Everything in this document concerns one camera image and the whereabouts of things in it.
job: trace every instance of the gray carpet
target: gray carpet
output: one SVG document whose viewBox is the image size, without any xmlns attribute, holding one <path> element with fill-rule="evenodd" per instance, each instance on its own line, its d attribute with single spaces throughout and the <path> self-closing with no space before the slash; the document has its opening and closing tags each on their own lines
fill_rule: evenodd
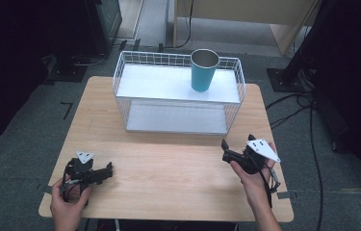
<svg viewBox="0 0 361 231">
<path fill-rule="evenodd" d="M 142 50 L 155 52 L 157 48 Z M 190 54 L 183 50 L 166 52 Z M 266 69 L 284 68 L 289 59 L 220 55 L 241 59 L 246 81 L 260 86 L 266 105 L 287 95 L 273 92 Z M 103 63 L 89 66 L 82 83 L 38 86 L 0 136 L 0 230 L 53 229 L 51 218 L 39 216 L 43 196 L 40 188 L 49 181 L 86 82 L 95 75 L 113 76 L 117 57 L 115 48 Z M 73 103 L 67 115 L 68 105 L 62 102 Z M 275 121 L 297 109 L 296 100 L 291 98 L 270 108 L 268 116 Z M 282 223 L 284 230 L 316 230 L 318 225 L 321 193 L 310 142 L 309 113 L 309 109 L 304 110 L 272 130 L 288 189 L 297 196 L 292 200 L 295 218 Z M 361 230 L 361 162 L 352 154 L 331 150 L 317 111 L 313 113 L 313 132 L 324 195 L 321 230 Z M 94 224 L 95 220 L 90 230 L 94 230 Z M 255 224 L 243 222 L 240 230 L 255 230 Z"/>
</svg>

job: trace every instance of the white shelf board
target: white shelf board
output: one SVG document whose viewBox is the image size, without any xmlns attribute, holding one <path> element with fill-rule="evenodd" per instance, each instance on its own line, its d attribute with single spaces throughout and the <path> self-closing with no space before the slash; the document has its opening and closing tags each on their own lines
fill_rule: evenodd
<svg viewBox="0 0 361 231">
<path fill-rule="evenodd" d="M 241 103 L 233 70 L 217 69 L 210 88 L 198 92 L 190 67 L 140 64 L 125 65 L 116 97 Z"/>
<path fill-rule="evenodd" d="M 126 130 L 210 135 L 227 133 L 222 105 L 170 107 L 167 104 L 141 100 L 132 101 Z"/>
</svg>

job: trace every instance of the teal cup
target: teal cup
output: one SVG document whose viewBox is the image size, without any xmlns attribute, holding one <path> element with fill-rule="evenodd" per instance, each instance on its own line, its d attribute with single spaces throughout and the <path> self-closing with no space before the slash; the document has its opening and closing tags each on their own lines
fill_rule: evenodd
<svg viewBox="0 0 361 231">
<path fill-rule="evenodd" d="M 219 65 L 219 55 L 211 50 L 192 52 L 192 88 L 204 92 L 210 88 L 214 73 Z"/>
</svg>

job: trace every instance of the white wire rack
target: white wire rack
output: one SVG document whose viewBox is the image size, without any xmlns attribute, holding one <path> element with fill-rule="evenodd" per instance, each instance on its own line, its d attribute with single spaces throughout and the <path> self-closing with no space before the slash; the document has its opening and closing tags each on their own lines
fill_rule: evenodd
<svg viewBox="0 0 361 231">
<path fill-rule="evenodd" d="M 226 135 L 245 98 L 237 58 L 219 58 L 210 88 L 191 87 L 191 56 L 124 51 L 114 94 L 128 131 Z"/>
</svg>

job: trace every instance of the white triangular marker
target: white triangular marker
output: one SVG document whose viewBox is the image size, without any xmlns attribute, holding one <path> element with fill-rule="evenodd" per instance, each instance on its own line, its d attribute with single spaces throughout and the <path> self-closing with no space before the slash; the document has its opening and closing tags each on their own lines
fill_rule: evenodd
<svg viewBox="0 0 361 231">
<path fill-rule="evenodd" d="M 82 151 L 77 151 L 76 154 L 82 164 L 85 164 L 86 162 L 88 162 L 95 155 L 93 153 L 82 152 Z"/>
<path fill-rule="evenodd" d="M 272 150 L 270 145 L 264 139 L 259 139 L 255 141 L 247 141 L 246 144 L 252 148 L 256 153 L 261 156 L 264 156 L 268 159 L 274 160 L 275 162 L 280 163 L 281 160 L 278 158 L 276 153 Z"/>
</svg>

